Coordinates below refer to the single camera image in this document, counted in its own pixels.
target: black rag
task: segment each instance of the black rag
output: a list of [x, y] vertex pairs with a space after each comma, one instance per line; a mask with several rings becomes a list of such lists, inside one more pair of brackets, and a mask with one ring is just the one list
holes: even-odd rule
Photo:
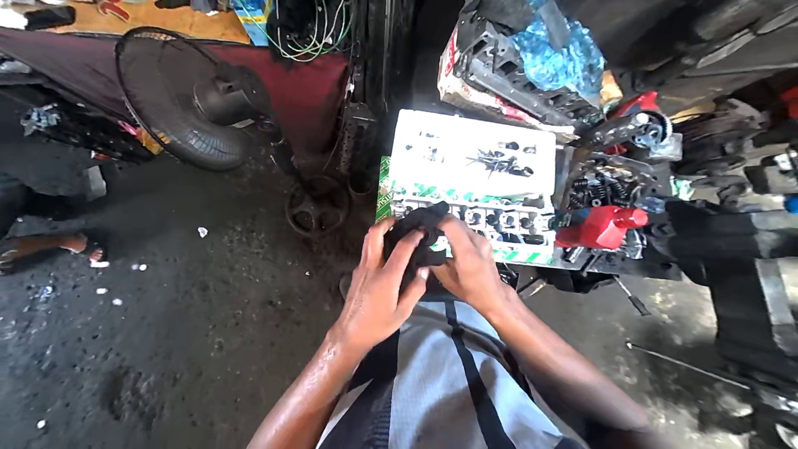
[[416, 270], [421, 267], [436, 267], [446, 263], [446, 251], [433, 251], [430, 247], [435, 244], [438, 237], [444, 235], [444, 232], [438, 229], [437, 226], [446, 217], [448, 210], [449, 205], [446, 201], [441, 201], [428, 208], [413, 210], [385, 234], [383, 255], [385, 260], [388, 260], [391, 252], [404, 236], [416, 229], [424, 233], [424, 238], [421, 239], [418, 247], [413, 251], [410, 262], [405, 269], [405, 274], [401, 278], [400, 294], [416, 278]]

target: black strap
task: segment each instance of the black strap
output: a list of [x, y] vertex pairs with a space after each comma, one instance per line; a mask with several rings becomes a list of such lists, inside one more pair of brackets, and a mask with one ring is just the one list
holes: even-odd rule
[[333, 427], [319, 449], [387, 449], [393, 380], [397, 375], [399, 331], [375, 346], [356, 370], [351, 385], [371, 380]]
[[474, 403], [476, 421], [480, 425], [482, 438], [488, 445], [488, 449], [515, 449], [516, 445], [504, 432], [504, 427], [499, 420], [499, 412], [496, 411], [496, 406], [493, 405], [493, 401], [488, 395], [488, 389], [482, 382], [480, 372], [476, 369], [474, 355], [465, 347], [463, 341], [465, 330], [457, 321], [454, 301], [446, 301], [445, 304], [446, 320], [452, 326], [452, 340], [457, 348], [457, 355], [460, 356], [460, 361], [463, 363], [465, 377], [468, 380], [468, 390], [471, 392], [471, 401]]

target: red cap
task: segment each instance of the red cap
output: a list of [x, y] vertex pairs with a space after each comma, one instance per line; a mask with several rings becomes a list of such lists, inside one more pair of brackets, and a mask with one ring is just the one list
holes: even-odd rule
[[648, 224], [648, 213], [643, 209], [621, 209], [615, 213], [612, 221], [619, 228], [641, 228]]

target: metal rod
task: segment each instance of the metal rod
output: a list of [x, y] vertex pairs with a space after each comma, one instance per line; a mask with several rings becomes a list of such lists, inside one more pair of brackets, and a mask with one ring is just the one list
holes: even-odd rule
[[638, 346], [637, 344], [634, 344], [634, 343], [632, 343], [630, 341], [626, 342], [626, 347], [629, 348], [629, 349], [637, 349], [638, 351], [643, 351], [646, 354], [651, 354], [652, 356], [659, 357], [660, 359], [663, 359], [663, 360], [668, 360], [669, 362], [675, 363], [675, 364], [679, 365], [680, 367], [688, 368], [688, 369], [691, 369], [691, 370], [693, 370], [695, 372], [700, 372], [703, 375], [708, 375], [709, 377], [711, 377], [713, 379], [720, 380], [721, 382], [726, 382], [726, 383], [728, 383], [730, 385], [734, 385], [735, 387], [743, 388], [744, 390], [751, 390], [751, 387], [746, 385], [746, 384], [744, 384], [744, 383], [737, 382], [736, 380], [727, 379], [727, 378], [723, 377], [722, 375], [717, 375], [717, 374], [715, 374], [713, 372], [708, 372], [706, 370], [694, 367], [691, 364], [688, 364], [686, 362], [682, 362], [681, 360], [678, 360], [678, 359], [674, 359], [673, 357], [665, 356], [663, 354], [660, 354], [659, 352], [649, 351], [648, 349], [642, 348], [642, 347]]
[[727, 69], [727, 70], [716, 70], [714, 72], [698, 72], [698, 73], [690, 73], [685, 72], [683, 75], [687, 78], [698, 78], [698, 77], [717, 77], [721, 75], [736, 75], [736, 74], [751, 74], [755, 72], [772, 72], [775, 70], [786, 70], [786, 69], [795, 69], [798, 67], [798, 62], [789, 62], [787, 64], [777, 64], [772, 66], [754, 66], [754, 67], [741, 67], [739, 69]]

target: screwdriver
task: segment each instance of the screwdriver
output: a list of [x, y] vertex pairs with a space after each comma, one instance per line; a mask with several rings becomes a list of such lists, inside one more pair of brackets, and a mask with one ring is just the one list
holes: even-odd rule
[[629, 289], [626, 288], [623, 282], [621, 282], [621, 278], [619, 276], [615, 277], [615, 282], [617, 282], [618, 285], [621, 287], [621, 289], [626, 293], [626, 296], [629, 298], [629, 302], [631, 302], [634, 308], [638, 310], [640, 316], [651, 315], [651, 312], [649, 312], [649, 309], [646, 307], [646, 305], [642, 301], [640, 301], [640, 298], [633, 295], [632, 292], [630, 292]]

